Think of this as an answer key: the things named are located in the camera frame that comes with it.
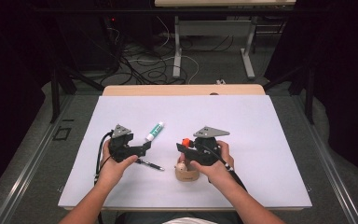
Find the dark curtain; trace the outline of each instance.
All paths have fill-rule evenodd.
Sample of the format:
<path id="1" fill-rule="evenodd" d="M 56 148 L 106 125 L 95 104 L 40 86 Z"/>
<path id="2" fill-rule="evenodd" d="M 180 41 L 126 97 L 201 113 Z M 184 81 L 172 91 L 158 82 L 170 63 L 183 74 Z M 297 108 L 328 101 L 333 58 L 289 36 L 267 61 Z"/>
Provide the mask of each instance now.
<path id="1" fill-rule="evenodd" d="M 17 1 L 0 1 L 0 177 L 43 104 L 48 69 Z"/>
<path id="2" fill-rule="evenodd" d="M 328 8 L 335 25 L 324 30 L 329 17 L 291 18 L 265 74 L 277 80 L 301 65 L 316 48 L 315 97 L 329 118 L 329 145 L 358 167 L 358 1 L 301 1 L 296 7 Z M 318 36 L 326 37 L 315 46 Z M 305 74 L 288 78 L 292 86 L 305 88 Z"/>

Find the forearm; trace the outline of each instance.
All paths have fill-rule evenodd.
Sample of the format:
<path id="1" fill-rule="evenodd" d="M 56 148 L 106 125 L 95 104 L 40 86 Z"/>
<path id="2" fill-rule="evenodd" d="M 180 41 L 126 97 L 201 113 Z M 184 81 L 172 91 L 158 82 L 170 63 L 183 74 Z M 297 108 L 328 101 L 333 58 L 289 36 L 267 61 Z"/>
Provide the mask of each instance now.
<path id="1" fill-rule="evenodd" d="M 97 185 L 60 223 L 94 223 L 110 189 Z"/>
<path id="2" fill-rule="evenodd" d="M 237 183 L 230 182 L 217 188 L 234 206 L 244 223 L 283 223 Z"/>

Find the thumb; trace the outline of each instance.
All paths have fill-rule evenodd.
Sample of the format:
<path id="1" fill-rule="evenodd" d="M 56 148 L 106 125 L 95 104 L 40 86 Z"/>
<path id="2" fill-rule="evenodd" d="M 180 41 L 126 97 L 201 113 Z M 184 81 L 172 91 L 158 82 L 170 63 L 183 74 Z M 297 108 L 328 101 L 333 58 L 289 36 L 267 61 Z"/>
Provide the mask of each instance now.
<path id="1" fill-rule="evenodd" d="M 202 172 L 202 165 L 199 164 L 197 161 L 191 161 L 190 165 L 192 165 L 194 168 L 196 168 L 198 171 Z"/>
<path id="2" fill-rule="evenodd" d="M 122 161 L 120 164 L 122 164 L 124 166 L 124 169 L 127 169 L 127 167 L 129 167 L 131 164 L 136 162 L 136 160 L 138 160 L 138 156 L 132 155 L 132 156 L 128 157 L 126 160 Z"/>

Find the person's left hand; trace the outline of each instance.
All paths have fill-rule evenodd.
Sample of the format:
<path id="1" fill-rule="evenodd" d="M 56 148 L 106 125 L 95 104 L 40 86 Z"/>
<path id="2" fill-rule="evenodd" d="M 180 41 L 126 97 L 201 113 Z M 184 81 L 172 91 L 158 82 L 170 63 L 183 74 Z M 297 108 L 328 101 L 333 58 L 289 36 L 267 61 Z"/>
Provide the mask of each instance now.
<path id="1" fill-rule="evenodd" d="M 110 156 L 108 147 L 109 141 L 110 139 L 103 143 L 103 158 L 100 162 L 101 166 L 103 167 L 101 169 L 96 186 L 103 187 L 104 189 L 110 191 L 121 179 L 127 167 L 129 167 L 138 159 L 138 156 L 132 155 L 122 162 L 116 162 Z"/>

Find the pen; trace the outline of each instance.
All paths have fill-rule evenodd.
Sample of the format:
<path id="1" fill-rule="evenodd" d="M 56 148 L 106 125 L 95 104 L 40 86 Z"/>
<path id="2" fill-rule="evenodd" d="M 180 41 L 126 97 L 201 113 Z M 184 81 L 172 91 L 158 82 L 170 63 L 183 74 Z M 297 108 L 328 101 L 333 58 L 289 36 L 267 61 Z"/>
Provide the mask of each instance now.
<path id="1" fill-rule="evenodd" d="M 162 167 L 160 167 L 160 166 L 157 166 L 156 164 L 153 164 L 153 163 L 151 163 L 151 162 L 149 162 L 149 161 L 143 161 L 143 160 L 141 160 L 141 159 L 138 159 L 138 160 L 136 161 L 136 163 L 144 164 L 144 165 L 146 165 L 146 166 L 149 166 L 149 167 L 151 167 L 151 168 L 154 168 L 154 169 L 157 169 L 157 170 L 160 170 L 160 171 L 164 171 L 164 170 L 165 170 L 164 168 L 162 168 Z"/>

